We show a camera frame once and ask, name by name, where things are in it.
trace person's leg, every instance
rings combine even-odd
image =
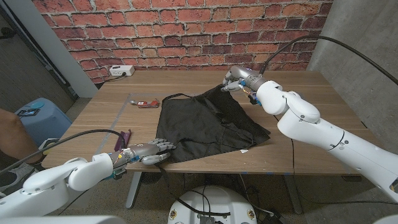
[[[23,159],[38,150],[19,117],[2,109],[0,109],[0,150],[16,159]],[[41,158],[42,155],[39,154],[26,163],[34,164]]]

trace brick wall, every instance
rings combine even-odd
[[[286,42],[319,34],[331,1],[32,0],[87,75],[138,70],[259,70]],[[315,42],[297,42],[271,70],[305,70]]]

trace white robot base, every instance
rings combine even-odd
[[[183,194],[180,199],[199,211],[209,212],[210,209],[211,212],[230,212],[231,215],[223,217],[200,215],[191,211],[180,202],[174,202],[170,209],[168,224],[202,224],[214,222],[223,224],[257,223],[257,218],[252,205],[240,194],[225,187],[214,185],[197,187]]]

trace wooden table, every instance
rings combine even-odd
[[[139,109],[129,100],[160,101],[175,93],[199,95],[221,83],[225,71],[136,71],[118,82],[105,83],[73,122],[63,138],[90,129],[113,129],[133,134],[130,143],[147,142],[155,138],[161,108]],[[323,78],[319,72],[267,72],[264,75],[283,86],[284,91],[296,91],[315,105],[323,119],[375,145],[381,146],[372,133]],[[245,112],[271,131],[271,139],[263,145],[241,151],[209,156],[193,161],[167,164],[168,172],[240,173],[240,174],[357,174],[323,149],[294,141],[277,129],[277,121],[260,106],[253,106],[242,91],[232,93]],[[63,164],[74,157],[91,160],[93,154],[112,152],[117,136],[103,133],[88,134],[61,144],[43,161],[44,167]],[[158,172],[155,166],[129,164],[137,172]]]

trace robotic hand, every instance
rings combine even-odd
[[[166,139],[154,139],[148,143],[129,145],[134,157],[138,156],[138,160],[145,165],[152,165],[163,161],[170,156],[170,153],[156,155],[158,152],[163,152],[167,149],[175,149],[175,146]]]

